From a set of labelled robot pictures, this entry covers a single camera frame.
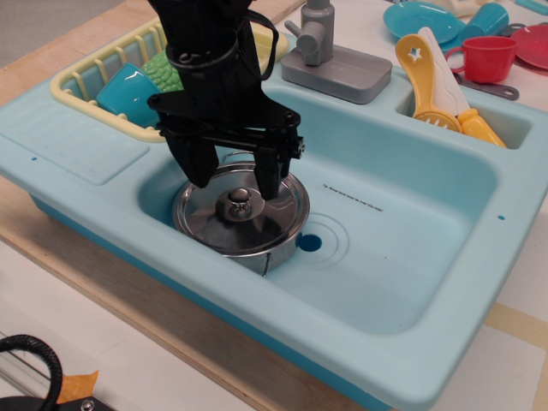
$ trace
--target white countertop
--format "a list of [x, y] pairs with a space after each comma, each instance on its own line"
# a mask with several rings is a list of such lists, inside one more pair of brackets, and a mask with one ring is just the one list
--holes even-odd
[[[501, 0], [510, 22], [538, 24], [537, 15]], [[383, 0], [332, 0], [336, 8], [335, 43], [391, 60], [395, 41], [382, 14]], [[289, 20], [300, 24], [300, 13]], [[278, 29], [287, 30], [282, 24]], [[546, 110], [548, 74], [516, 65], [505, 84], [519, 89], [517, 103]], [[518, 314], [548, 325], [548, 203], [540, 210], [531, 235], [497, 302]], [[224, 410], [251, 408], [224, 388], [176, 358], [148, 337], [71, 289], [68, 285], [0, 242], [0, 332], [39, 336], [57, 352], [64, 373], [87, 374], [99, 369], [97, 398], [122, 410]], [[438, 411], [548, 409], [539, 390], [548, 390], [545, 346], [484, 325], [451, 379]], [[0, 383], [0, 397], [13, 389]]]

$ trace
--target pot lid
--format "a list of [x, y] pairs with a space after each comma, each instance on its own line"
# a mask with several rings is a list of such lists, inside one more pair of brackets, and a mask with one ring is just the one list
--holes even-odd
[[174, 202], [177, 229], [227, 256], [272, 251], [298, 235], [309, 211], [305, 188], [289, 174], [278, 196], [264, 201], [254, 167], [250, 161], [228, 163], [205, 188], [185, 184]]

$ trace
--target toy sink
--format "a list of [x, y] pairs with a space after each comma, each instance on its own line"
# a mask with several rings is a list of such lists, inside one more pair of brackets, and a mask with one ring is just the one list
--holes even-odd
[[[411, 118], [399, 68], [365, 105], [280, 72], [263, 88], [302, 116], [307, 150], [291, 173], [310, 197], [302, 233], [321, 247], [298, 248], [266, 277], [175, 229], [186, 177], [165, 143], [57, 101], [49, 81], [0, 109], [0, 170], [43, 211], [365, 407], [428, 409], [545, 197], [548, 116], [465, 91], [501, 148]], [[78, 94], [77, 81], [67, 87]]]

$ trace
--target wooden table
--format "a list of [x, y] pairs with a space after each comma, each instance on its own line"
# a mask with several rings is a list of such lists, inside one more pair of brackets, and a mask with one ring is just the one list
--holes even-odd
[[[272, 21], [302, 0], [253, 4]], [[156, 15], [126, 0], [0, 70], [0, 105]], [[40, 212], [0, 177], [0, 238], [257, 409], [363, 410], [142, 271]]]

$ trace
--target teal cup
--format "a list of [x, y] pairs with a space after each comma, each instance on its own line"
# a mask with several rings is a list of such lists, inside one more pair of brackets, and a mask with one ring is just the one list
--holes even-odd
[[158, 113], [146, 101], [160, 92], [154, 82], [132, 63], [125, 63], [96, 97], [98, 106], [110, 113], [124, 114], [142, 128], [156, 127]]
[[508, 26], [508, 11], [498, 3], [487, 3], [479, 8], [461, 31], [461, 40], [473, 37], [497, 36]]

